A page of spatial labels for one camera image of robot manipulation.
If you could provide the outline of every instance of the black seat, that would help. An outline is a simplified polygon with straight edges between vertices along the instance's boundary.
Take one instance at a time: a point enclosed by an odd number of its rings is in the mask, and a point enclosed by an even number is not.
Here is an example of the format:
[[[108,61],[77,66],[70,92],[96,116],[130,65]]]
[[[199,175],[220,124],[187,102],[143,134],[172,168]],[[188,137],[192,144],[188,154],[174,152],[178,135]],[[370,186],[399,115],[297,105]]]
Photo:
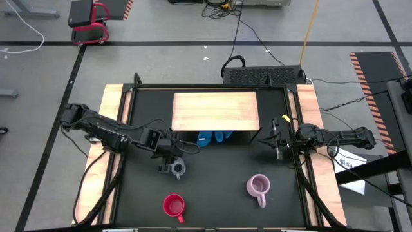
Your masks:
[[[87,26],[91,24],[93,0],[77,0],[71,2],[69,27]]]

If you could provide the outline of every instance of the blue object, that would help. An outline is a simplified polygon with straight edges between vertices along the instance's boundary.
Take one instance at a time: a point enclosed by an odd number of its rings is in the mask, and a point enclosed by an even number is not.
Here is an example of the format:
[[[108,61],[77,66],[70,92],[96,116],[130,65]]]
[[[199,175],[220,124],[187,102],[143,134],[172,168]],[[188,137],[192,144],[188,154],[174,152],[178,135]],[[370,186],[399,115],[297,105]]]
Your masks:
[[[216,141],[222,142],[223,141],[223,132],[222,131],[215,131],[214,132],[214,138],[216,139]]]
[[[225,138],[228,139],[232,135],[233,131],[224,131],[223,133],[225,134]]]
[[[212,140],[213,132],[211,131],[201,131],[198,135],[197,144],[199,147],[206,147]]]

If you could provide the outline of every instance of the gray floor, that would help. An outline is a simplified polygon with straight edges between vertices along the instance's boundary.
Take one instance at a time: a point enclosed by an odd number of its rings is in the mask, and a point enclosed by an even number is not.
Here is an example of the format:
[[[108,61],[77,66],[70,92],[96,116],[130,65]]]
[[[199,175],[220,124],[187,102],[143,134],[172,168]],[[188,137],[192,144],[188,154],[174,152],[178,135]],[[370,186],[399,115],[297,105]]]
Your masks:
[[[70,2],[33,0],[33,5],[57,9],[59,19],[27,18],[27,22],[44,34],[47,41],[69,41],[67,26]],[[384,13],[399,41],[412,41],[412,3],[380,0]],[[264,41],[302,41],[315,0],[293,0],[282,9],[245,9],[244,22],[252,26]],[[0,2],[0,9],[7,5]],[[202,5],[173,6],[166,0],[135,1],[127,21],[108,23],[111,41],[231,41],[236,18],[220,20],[201,17]],[[38,41],[39,36],[13,17],[0,15],[1,41]],[[239,28],[239,40],[255,41],[252,31]],[[321,1],[310,41],[388,42],[389,37],[370,0]],[[9,46],[11,50],[27,46]],[[106,84],[131,82],[138,72],[144,83],[221,83],[220,68],[231,46],[93,46],[87,47],[69,102],[81,102],[98,110]],[[0,138],[0,230],[15,228],[33,176],[50,133],[64,89],[79,48],[45,46],[37,52],[0,56],[0,86],[17,88],[18,99],[0,99],[0,126],[10,132]],[[286,65],[297,64],[301,47],[272,46],[269,50]],[[403,47],[412,61],[412,48]],[[356,81],[349,59],[350,52],[394,52],[392,47],[316,47],[307,48],[303,68],[309,78],[328,81]],[[248,66],[277,63],[261,46],[237,46],[234,55],[242,55]],[[319,104],[327,108],[362,97],[358,84],[347,86],[315,82]],[[365,101],[333,110],[332,113],[353,127],[366,126],[378,137],[376,125]],[[346,130],[345,125],[324,115],[325,128]],[[83,150],[89,145],[82,133],[70,132]],[[383,155],[378,144],[374,150],[345,148],[352,152]],[[26,229],[68,226],[71,208],[86,163],[85,157],[58,134]],[[407,215],[399,211],[410,230]],[[359,229],[392,228],[387,209],[351,206],[344,203],[348,224]]]

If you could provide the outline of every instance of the red stool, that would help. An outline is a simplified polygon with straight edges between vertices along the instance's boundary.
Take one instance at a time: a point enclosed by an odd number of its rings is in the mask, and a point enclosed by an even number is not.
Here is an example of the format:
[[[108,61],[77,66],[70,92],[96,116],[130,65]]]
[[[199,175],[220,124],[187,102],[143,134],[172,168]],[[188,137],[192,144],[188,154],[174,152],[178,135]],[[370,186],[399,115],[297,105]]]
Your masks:
[[[106,17],[97,19],[97,7],[101,6],[106,12]],[[109,39],[109,32],[105,21],[110,19],[108,8],[105,4],[93,0],[78,0],[71,2],[69,23],[73,28],[71,41],[76,45],[103,43]]]

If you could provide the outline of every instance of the white paper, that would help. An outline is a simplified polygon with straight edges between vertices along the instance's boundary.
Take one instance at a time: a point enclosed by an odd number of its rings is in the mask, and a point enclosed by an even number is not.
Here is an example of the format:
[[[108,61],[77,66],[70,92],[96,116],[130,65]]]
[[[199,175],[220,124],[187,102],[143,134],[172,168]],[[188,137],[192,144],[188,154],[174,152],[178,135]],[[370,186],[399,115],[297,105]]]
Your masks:
[[[354,155],[343,149],[339,149],[339,154],[337,154],[337,156],[335,157],[335,160],[333,161],[335,165],[335,173],[345,170],[344,168],[342,168],[340,165],[336,163],[336,160],[339,161],[345,168],[348,168],[348,169],[367,163],[365,158],[362,158],[358,155]],[[342,184],[341,186],[346,189],[360,193],[362,195],[365,194],[365,181],[364,180],[357,180],[355,182]]]

